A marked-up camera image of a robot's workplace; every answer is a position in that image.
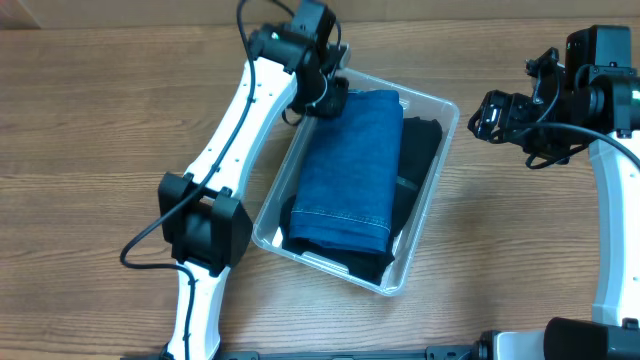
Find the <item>black taped cloth bundle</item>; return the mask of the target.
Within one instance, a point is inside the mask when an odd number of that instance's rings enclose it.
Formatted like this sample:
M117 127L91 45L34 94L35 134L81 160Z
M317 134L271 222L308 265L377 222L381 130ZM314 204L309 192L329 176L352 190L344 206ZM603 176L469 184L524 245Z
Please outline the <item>black taped cloth bundle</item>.
M283 233L282 248L302 255L311 252L328 260L345 265L349 274L366 282L380 285L387 267L395 260L392 252L394 238L390 237L384 253L366 253L352 250L323 248L304 238L290 238L290 218L296 196L289 197L282 205L279 229Z

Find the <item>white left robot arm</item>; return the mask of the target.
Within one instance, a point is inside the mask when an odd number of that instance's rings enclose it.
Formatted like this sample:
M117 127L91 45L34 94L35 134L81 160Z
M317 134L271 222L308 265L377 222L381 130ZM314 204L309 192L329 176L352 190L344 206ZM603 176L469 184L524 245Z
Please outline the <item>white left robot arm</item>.
M329 40L338 28L327 5L303 1L290 21L242 34L247 61L218 128L184 174L164 175L162 233L179 289L174 332L161 358L216 356L224 288L253 230L242 199L271 128L286 110L333 118L345 106L348 82L336 72L350 50Z

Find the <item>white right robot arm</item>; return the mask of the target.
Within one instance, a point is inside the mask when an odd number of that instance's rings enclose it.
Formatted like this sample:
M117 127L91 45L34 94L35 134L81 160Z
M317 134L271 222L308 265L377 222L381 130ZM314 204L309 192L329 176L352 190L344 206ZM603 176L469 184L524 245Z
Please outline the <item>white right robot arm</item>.
M599 275L588 321L541 331L487 331L468 359L636 359L639 356L639 74L631 31L593 25L526 63L533 92L490 91L468 128L522 148L526 166L566 165L586 151L599 207Z

